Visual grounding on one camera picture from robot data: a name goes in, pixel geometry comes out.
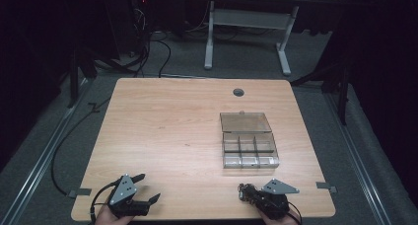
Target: metal rail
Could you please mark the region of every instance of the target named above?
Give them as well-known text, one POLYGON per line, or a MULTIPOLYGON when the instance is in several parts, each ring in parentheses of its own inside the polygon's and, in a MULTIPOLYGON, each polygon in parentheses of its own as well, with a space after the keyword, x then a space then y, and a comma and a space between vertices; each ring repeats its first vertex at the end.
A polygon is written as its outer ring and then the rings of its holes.
POLYGON ((51 135, 51 138, 46 144, 34 168, 28 175, 28 178, 22 186, 19 194, 15 198, 15 201, 7 211, 6 215, 4 216, 1 224, 18 224, 20 217, 22 216, 26 206, 28 205, 32 195, 34 194, 37 188, 37 185, 40 183, 40 180, 42 179, 44 173, 46 172, 52 160, 52 156, 56 147, 62 140, 62 136, 68 122, 70 121, 71 117, 74 114, 74 111, 79 106, 83 97, 85 96, 89 88, 92 86, 92 83, 93 79, 84 79, 80 84, 80 97, 74 103, 74 105, 65 112, 64 116, 61 118, 60 122, 56 126, 54 132, 51 135))
POLYGON ((353 139, 351 138, 350 132, 347 129, 347 126, 343 125, 340 121, 340 118, 336 112, 336 105, 332 100, 330 94, 324 94, 325 101, 328 104, 332 116, 336 120, 339 129, 344 137, 347 150, 349 152, 349 158, 353 165, 354 172, 359 179, 360 186, 363 188, 363 192, 366 196, 367 201, 369 202, 370 207, 372 208, 372 212, 375 215, 376 221, 378 224, 382 225, 390 225, 390 219, 384 209, 384 205, 381 201, 379 196, 379 192, 373 183, 372 178, 369 176, 365 165, 363 164, 362 158, 357 151, 357 146, 354 143, 353 139))

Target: human hand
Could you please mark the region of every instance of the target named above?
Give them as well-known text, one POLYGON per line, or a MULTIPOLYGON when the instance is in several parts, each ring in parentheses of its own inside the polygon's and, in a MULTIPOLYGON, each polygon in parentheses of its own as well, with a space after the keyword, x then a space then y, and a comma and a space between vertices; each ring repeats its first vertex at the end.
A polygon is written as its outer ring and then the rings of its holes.
MULTIPOLYGON (((257 210, 266 225, 299 225, 300 224, 297 221, 295 221, 295 219, 291 218, 289 215, 286 215, 283 218, 278 219, 278 220, 271 220, 270 218, 267 217, 267 215, 261 212, 261 210, 259 209, 257 210)), ((298 219, 299 222, 301 221, 301 218, 295 211, 290 209, 289 213, 292 214, 296 219, 298 219)))
POLYGON ((96 219, 95 225, 126 225, 135 216, 126 216, 117 218, 111 212, 110 208, 105 204, 102 206, 101 210, 99 211, 98 218, 96 219))

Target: white desk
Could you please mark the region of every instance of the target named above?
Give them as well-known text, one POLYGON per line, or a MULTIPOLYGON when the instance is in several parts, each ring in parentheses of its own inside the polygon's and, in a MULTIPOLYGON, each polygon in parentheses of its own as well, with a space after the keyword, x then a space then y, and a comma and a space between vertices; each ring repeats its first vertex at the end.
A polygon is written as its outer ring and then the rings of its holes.
POLYGON ((295 23, 299 7, 295 6, 288 14, 250 12, 241 10, 216 9, 215 3, 210 4, 208 39, 206 42, 205 69, 212 68, 213 59, 213 27, 214 25, 239 26, 250 28, 284 30, 283 38, 276 43, 282 72, 290 75, 291 70, 285 53, 285 47, 295 23))

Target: clear plastic box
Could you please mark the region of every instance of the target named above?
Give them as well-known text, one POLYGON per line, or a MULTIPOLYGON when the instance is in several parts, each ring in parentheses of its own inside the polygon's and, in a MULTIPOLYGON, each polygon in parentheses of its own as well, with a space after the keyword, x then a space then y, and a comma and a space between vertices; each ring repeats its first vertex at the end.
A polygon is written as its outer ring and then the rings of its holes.
POLYGON ((273 133, 262 112, 221 113, 224 168, 277 168, 273 133))

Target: transparent lid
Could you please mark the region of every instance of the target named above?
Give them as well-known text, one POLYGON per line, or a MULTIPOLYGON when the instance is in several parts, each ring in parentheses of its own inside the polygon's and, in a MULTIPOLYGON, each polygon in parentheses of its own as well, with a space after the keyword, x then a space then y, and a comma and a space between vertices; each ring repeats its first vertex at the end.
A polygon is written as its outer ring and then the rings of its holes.
POLYGON ((229 133, 271 132, 262 112, 221 113, 222 131, 229 133))

